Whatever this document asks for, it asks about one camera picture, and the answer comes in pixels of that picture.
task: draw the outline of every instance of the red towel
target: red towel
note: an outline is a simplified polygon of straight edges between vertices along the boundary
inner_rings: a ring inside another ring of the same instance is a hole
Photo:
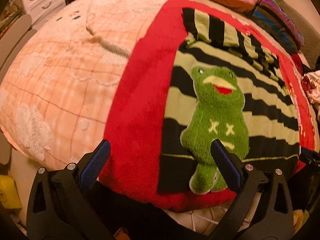
[[[296,65],[298,72],[301,74],[301,76],[303,76],[304,71],[303,71],[303,67],[302,67],[302,60],[301,60],[299,54],[298,53],[292,54],[291,58],[292,58],[294,64]]]
[[[177,48],[187,36],[181,17],[183,7],[207,12],[243,33],[252,33],[278,56],[284,81],[287,85],[291,83],[299,102],[301,123],[306,133],[305,137],[300,136],[300,144],[311,150],[314,147],[308,103],[300,90],[291,61],[256,29],[242,25],[231,15],[188,0],[169,0],[145,37],[136,44],[118,86],[104,134],[111,143],[111,155],[99,181],[132,199],[177,212],[219,205],[235,197],[229,189],[206,195],[195,195],[191,191],[157,193],[162,121],[171,70]]]

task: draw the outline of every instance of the bed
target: bed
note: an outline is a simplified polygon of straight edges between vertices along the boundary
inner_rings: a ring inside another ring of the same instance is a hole
[[[285,55],[293,68],[289,54],[243,14],[209,0],[186,1],[199,2],[231,15],[243,26],[252,26]],[[16,181],[23,206],[19,211],[22,224],[26,224],[28,197],[37,169],[45,166],[56,170],[76,163],[103,138],[129,56],[167,2],[76,0],[27,42],[9,70],[1,69],[0,76],[6,76],[0,86],[0,128],[7,139],[3,143],[13,146],[7,150],[11,154],[9,175]],[[295,68],[293,73],[301,79]],[[305,96],[304,100],[313,134],[305,140],[313,141],[311,150],[319,152],[316,114]],[[247,222],[258,200],[259,195]],[[228,205],[185,213],[163,209],[185,227],[209,234]]]

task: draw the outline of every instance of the colorful pillow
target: colorful pillow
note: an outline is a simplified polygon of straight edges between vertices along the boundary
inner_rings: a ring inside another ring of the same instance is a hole
[[[304,46],[301,52],[305,55],[311,69],[316,66],[317,58],[320,55],[320,33],[295,9],[288,5],[283,0],[275,0],[281,9],[290,17],[294,22],[297,30],[304,37]]]
[[[289,54],[303,47],[303,36],[274,0],[260,0],[247,17],[269,33]]]

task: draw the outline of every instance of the blue rubber pad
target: blue rubber pad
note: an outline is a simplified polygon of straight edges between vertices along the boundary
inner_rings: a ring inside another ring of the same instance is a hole
[[[306,155],[306,156],[309,156],[309,157],[312,157],[314,152],[305,148],[305,147],[301,147],[301,153]]]
[[[110,156],[110,152],[110,143],[104,141],[80,175],[79,188],[82,193],[92,189],[93,184]]]
[[[228,188],[239,194],[242,186],[241,174],[229,158],[228,151],[219,140],[212,141],[210,150],[211,156]]]

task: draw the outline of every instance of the white dresser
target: white dresser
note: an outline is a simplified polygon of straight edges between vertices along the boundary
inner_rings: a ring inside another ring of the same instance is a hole
[[[66,6],[64,0],[19,0],[25,14],[32,18],[32,28],[39,30],[55,13]]]

